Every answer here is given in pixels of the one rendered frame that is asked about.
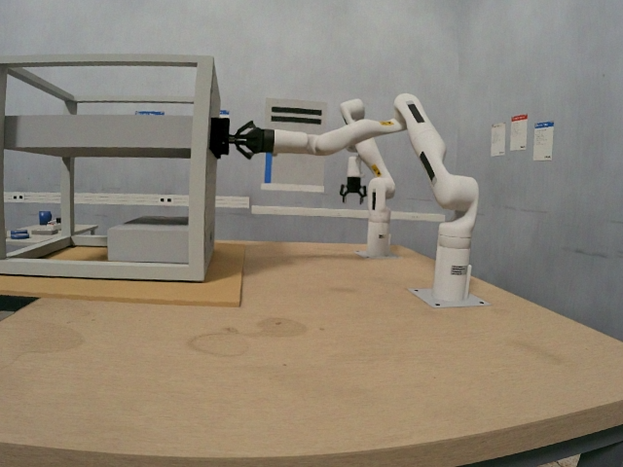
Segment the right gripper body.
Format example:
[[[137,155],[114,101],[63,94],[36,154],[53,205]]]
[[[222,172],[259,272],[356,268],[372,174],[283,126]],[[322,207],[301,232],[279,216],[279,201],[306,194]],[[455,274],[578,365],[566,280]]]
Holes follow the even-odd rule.
[[[356,183],[356,184],[351,184],[351,183]],[[357,187],[359,190],[361,189],[361,177],[348,177],[346,188],[349,190],[350,187],[353,187],[350,193],[357,194],[358,191],[355,189],[355,187]]]

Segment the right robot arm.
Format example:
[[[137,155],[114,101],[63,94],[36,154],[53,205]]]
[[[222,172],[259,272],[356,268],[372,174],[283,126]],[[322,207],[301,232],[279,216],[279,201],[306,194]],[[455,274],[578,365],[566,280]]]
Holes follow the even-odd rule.
[[[340,111],[346,125],[364,120],[365,108],[360,99],[344,102]],[[360,118],[360,119],[358,119]],[[353,121],[354,120],[354,121]],[[349,152],[358,153],[348,159],[348,177],[365,177],[361,173],[361,161],[372,171],[375,178],[368,187],[369,226],[367,240],[367,255],[389,256],[390,237],[390,209],[385,200],[394,197],[395,184],[388,173],[374,137],[347,147]],[[379,177],[379,178],[377,178]]]

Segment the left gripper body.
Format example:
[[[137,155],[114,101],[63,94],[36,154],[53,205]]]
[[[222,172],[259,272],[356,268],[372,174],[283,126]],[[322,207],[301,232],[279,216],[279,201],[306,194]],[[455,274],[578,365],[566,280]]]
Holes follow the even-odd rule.
[[[275,130],[274,129],[263,129],[258,126],[248,131],[246,134],[256,133],[257,137],[255,138],[245,138],[246,141],[256,142],[256,146],[245,145],[247,149],[249,149],[254,154],[259,153],[272,153],[274,151],[275,144]],[[263,137],[264,133],[264,137]]]

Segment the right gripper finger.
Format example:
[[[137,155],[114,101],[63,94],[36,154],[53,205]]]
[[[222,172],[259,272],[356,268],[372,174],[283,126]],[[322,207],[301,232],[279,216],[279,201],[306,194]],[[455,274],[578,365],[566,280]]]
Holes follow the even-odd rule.
[[[353,189],[353,187],[350,187],[349,190],[345,191],[345,194],[343,194],[344,188],[347,185],[342,184],[341,185],[341,190],[340,190],[340,195],[343,196],[343,203],[346,203],[346,195]]]
[[[364,197],[367,197],[367,189],[366,189],[366,186],[361,186],[361,188],[362,188],[362,190],[363,190],[363,195],[362,195],[362,193],[360,192],[360,190],[359,190],[357,187],[355,187],[355,189],[358,191],[358,194],[360,195],[360,204],[362,204],[362,203],[363,203],[363,198],[364,198]]]

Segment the tan flat wooden board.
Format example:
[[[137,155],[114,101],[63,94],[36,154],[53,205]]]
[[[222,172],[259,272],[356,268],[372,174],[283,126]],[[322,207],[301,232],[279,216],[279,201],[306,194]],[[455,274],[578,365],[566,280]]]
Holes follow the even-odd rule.
[[[245,244],[214,243],[202,283],[191,280],[0,275],[0,295],[65,300],[239,307]],[[37,259],[108,261],[107,246],[72,245]]]

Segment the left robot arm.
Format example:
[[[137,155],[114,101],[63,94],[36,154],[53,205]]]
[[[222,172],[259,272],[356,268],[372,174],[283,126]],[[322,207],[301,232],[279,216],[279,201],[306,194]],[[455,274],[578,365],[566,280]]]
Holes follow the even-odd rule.
[[[451,175],[446,170],[446,145],[415,96],[398,95],[393,108],[394,119],[390,121],[360,120],[322,135],[275,129],[272,157],[288,153],[325,157],[367,139],[408,129],[437,203],[456,211],[453,218],[439,225],[432,297],[448,302],[467,300],[478,184],[471,177]]]

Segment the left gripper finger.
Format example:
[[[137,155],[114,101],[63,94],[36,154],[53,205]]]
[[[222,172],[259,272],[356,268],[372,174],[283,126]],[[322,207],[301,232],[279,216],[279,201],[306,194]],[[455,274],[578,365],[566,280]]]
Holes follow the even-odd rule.
[[[250,121],[247,124],[245,124],[244,126],[240,127],[235,135],[229,134],[229,139],[255,138],[255,137],[257,137],[256,133],[240,134],[243,130],[246,130],[247,128],[255,128],[255,127],[256,127],[256,125],[253,123],[253,121]]]
[[[256,146],[257,143],[256,142],[252,142],[252,141],[244,141],[244,140],[235,140],[235,139],[229,139],[229,144],[235,144],[238,151],[243,154],[248,160],[251,160],[251,158],[254,156],[254,153],[250,153],[250,152],[245,152],[239,145],[250,145],[250,146]]]

